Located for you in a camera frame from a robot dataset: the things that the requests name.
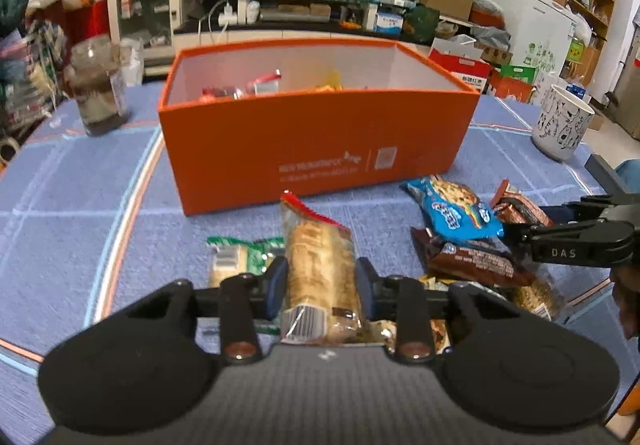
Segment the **clear biscuit packet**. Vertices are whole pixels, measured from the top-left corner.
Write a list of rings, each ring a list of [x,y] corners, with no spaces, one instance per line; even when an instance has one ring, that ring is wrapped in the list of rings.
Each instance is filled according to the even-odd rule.
[[[288,261],[281,340],[304,345],[359,342],[362,307],[352,233],[291,191],[282,194],[280,207]]]

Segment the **brown chocolate snack packet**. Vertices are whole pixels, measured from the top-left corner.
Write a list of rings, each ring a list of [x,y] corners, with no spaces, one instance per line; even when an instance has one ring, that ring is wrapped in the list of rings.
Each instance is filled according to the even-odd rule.
[[[507,179],[498,186],[489,203],[495,216],[506,224],[552,226],[553,220],[541,207],[511,185]]]

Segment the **blue cookie snack packet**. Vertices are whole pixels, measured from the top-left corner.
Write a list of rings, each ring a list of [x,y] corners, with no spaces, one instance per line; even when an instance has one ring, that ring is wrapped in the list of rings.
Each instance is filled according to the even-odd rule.
[[[448,240],[480,240],[503,235],[491,207],[469,186],[438,175],[408,180],[401,188],[426,214],[430,226]]]

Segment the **green white snack packet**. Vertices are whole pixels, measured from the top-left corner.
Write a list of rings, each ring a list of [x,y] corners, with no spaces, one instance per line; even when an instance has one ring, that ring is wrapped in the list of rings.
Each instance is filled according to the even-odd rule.
[[[218,288],[231,277],[242,274],[262,275],[276,257],[283,257],[285,243],[281,237],[242,240],[232,237],[208,237],[212,250],[208,285]]]

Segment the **dark brown wafer packet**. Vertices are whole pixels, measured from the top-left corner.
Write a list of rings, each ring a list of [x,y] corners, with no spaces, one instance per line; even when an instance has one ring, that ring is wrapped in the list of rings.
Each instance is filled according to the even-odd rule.
[[[446,240],[426,228],[410,228],[414,249],[427,275],[506,289],[531,286],[536,276],[511,254],[480,240]]]

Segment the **white patterned mug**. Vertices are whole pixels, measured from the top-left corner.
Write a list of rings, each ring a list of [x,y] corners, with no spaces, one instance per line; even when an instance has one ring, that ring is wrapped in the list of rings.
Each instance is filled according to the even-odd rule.
[[[582,98],[553,84],[542,100],[533,144],[550,159],[565,162],[573,156],[595,115]]]

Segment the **orange cardboard box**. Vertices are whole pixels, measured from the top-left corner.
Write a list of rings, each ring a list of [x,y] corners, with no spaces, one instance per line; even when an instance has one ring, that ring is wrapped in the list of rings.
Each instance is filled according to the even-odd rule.
[[[442,174],[479,100],[397,42],[285,38],[184,50],[157,112],[195,215]]]

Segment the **orange gift box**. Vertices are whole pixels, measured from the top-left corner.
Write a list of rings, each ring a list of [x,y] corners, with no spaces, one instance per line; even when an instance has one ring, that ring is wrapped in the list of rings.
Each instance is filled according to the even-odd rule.
[[[487,94],[527,104],[532,97],[537,69],[527,66],[501,66],[491,71]]]

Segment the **white mini fridge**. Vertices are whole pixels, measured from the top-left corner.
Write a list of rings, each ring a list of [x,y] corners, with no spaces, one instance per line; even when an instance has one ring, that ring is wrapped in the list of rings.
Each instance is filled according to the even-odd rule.
[[[576,17],[552,0],[491,0],[511,35],[511,64],[559,74],[576,30]]]

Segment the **red white cardboard box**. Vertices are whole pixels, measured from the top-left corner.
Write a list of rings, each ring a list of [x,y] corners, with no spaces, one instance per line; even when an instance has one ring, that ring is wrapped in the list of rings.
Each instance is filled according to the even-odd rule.
[[[484,61],[482,53],[471,45],[435,38],[428,58],[483,94],[491,65]]]

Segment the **glass jar dark contents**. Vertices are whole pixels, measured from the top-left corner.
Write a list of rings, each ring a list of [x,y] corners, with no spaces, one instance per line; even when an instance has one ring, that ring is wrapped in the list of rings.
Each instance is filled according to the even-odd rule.
[[[128,120],[119,47],[108,35],[88,38],[72,48],[66,81],[88,135],[104,135]]]

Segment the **white tv cabinet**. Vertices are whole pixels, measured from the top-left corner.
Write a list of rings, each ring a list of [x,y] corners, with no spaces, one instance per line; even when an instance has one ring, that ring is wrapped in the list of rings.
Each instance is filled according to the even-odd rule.
[[[311,47],[330,57],[393,57],[396,54],[415,53],[426,57],[432,46],[405,38],[392,38],[383,33],[367,30],[344,30],[337,24],[318,24],[315,29],[303,29],[301,24],[236,24],[225,29],[209,27],[197,21],[178,28],[172,34],[172,51],[183,49],[211,49],[212,46],[232,45],[232,48],[265,47],[292,48],[298,54]]]

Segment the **white glass door cabinet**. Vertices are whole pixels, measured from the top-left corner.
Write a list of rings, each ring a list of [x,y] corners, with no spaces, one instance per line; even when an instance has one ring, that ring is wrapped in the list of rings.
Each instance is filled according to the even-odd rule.
[[[145,61],[154,64],[176,53],[174,33],[182,25],[182,0],[107,0],[111,39],[142,44]]]

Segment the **teal puffer jacket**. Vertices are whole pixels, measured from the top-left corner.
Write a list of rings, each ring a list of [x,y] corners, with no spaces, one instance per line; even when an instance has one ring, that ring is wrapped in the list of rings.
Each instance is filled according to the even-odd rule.
[[[0,0],[0,36],[6,38],[25,18],[29,0]]]

